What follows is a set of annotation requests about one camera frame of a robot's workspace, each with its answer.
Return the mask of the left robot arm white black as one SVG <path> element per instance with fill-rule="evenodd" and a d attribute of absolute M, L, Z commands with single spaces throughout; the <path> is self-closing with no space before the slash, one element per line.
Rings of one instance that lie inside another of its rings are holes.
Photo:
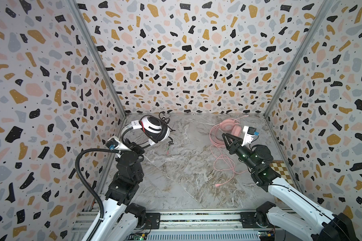
<path fill-rule="evenodd" d="M 80 160 L 90 152 L 117 155 L 118 171 L 108 187 L 104 200 L 101 200 L 81 172 Z M 146 208 L 131 202 L 144 178 L 141 165 L 143 154 L 144 149 L 139 145 L 130 143 L 125 146 L 119 141 L 109 141 L 106 149 L 90 148 L 78 154 L 75 160 L 76 173 L 99 205 L 95 220 L 82 238 L 84 241 L 123 241 L 135 229 L 145 226 Z"/>

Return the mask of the white black headphones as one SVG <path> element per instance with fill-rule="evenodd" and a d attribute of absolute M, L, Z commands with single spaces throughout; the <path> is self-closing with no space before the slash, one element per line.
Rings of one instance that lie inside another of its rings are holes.
<path fill-rule="evenodd" d="M 147 114 L 144 115 L 141 119 L 131 121 L 129 124 L 127 124 L 122 129 L 121 133 L 121 141 L 123 144 L 127 145 L 129 143 L 129 141 L 124 136 L 133 130 L 142 130 L 143 133 L 147 136 L 148 145 L 144 147 L 142 144 L 139 144 L 142 148 L 147 148 L 157 144 L 158 142 L 166 140 L 170 133 L 174 131 L 174 129 L 169 126 L 171 121 L 170 118 L 161 116 L 163 113 L 164 112 L 161 112 L 158 117 Z"/>

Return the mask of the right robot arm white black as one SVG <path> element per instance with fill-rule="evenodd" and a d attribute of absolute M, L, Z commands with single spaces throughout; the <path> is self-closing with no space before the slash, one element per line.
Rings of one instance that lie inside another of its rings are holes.
<path fill-rule="evenodd" d="M 316 204 L 272 169 L 273 157 L 267 146 L 256 145 L 252 150 L 243 145 L 240 137 L 224 133 L 222 138 L 229 154 L 237 155 L 239 161 L 248 167 L 255 184 L 296 213 L 289 214 L 267 201 L 256 209 L 255 221 L 259 227 L 277 226 L 303 241 L 357 240 L 353 222 L 348 216 L 334 214 Z"/>

